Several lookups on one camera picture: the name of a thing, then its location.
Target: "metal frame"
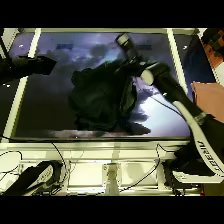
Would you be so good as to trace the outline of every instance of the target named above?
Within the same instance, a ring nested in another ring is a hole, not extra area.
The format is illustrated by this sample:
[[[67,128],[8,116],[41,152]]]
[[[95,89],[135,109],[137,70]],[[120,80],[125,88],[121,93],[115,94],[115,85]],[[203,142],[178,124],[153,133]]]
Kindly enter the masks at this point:
[[[176,47],[176,42],[173,34],[185,34],[190,35],[194,32],[193,28],[189,29],[166,29],[166,28],[157,28],[157,29],[111,29],[111,28],[25,28],[24,32],[34,32],[29,56],[34,57],[38,40],[40,38],[41,32],[137,32],[137,33],[164,33],[168,34],[168,39],[170,42],[171,54],[173,57],[174,65],[177,71],[178,80],[183,86],[186,92],[186,82],[183,73],[183,69],[180,63],[180,58],[178,50]],[[4,136],[11,137],[12,130],[14,127],[15,120],[18,116],[19,107],[21,106],[22,97],[25,92],[25,87],[27,83],[27,77],[20,80],[17,92],[12,103],[11,111],[6,123]],[[139,161],[146,162],[152,159],[158,159],[156,152],[157,144],[160,144],[164,149],[169,151],[178,150],[181,145],[188,143],[188,138],[177,138],[168,137],[164,138],[147,138],[144,141],[137,142],[126,142],[126,141],[112,141],[109,142],[106,139],[99,142],[74,142],[74,143],[55,143],[60,151],[62,151],[62,156],[66,161],[77,162],[80,160],[82,163],[92,163],[98,161],[102,164],[110,162],[124,162],[124,161]],[[19,150],[23,154],[22,163],[37,162],[39,160],[61,160],[57,151],[51,143],[9,143],[8,140],[2,139],[0,143],[0,151],[2,150]],[[175,156],[173,153],[165,152],[163,149],[158,148],[158,153],[161,160],[174,159]],[[148,194],[172,194],[171,190],[167,190],[164,187],[164,176],[161,170],[161,166],[157,168],[158,176],[158,187],[149,188],[148,186],[136,186],[135,188],[122,192],[121,195],[148,195]],[[68,192],[74,192],[74,186],[68,186]]]

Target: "orange cloth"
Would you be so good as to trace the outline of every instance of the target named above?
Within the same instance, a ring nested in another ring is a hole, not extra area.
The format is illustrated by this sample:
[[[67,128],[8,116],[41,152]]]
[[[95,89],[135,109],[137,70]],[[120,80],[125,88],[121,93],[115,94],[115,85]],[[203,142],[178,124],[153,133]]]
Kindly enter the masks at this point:
[[[193,82],[192,89],[197,106],[224,123],[224,87],[219,83]]]

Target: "black bag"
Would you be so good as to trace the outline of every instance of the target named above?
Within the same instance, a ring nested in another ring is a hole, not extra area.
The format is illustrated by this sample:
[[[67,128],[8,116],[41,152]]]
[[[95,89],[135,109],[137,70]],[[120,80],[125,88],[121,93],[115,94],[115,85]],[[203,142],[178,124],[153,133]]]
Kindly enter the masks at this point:
[[[118,70],[120,65],[114,61],[73,73],[69,104],[78,130],[113,131],[134,108],[136,87],[129,74]]]

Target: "pink fabric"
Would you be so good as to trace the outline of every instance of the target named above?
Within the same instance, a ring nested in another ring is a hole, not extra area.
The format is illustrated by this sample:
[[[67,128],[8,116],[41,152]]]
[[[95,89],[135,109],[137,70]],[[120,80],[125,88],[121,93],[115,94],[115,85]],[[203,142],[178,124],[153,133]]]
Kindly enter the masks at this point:
[[[196,104],[224,123],[224,87],[219,83],[193,82]]]

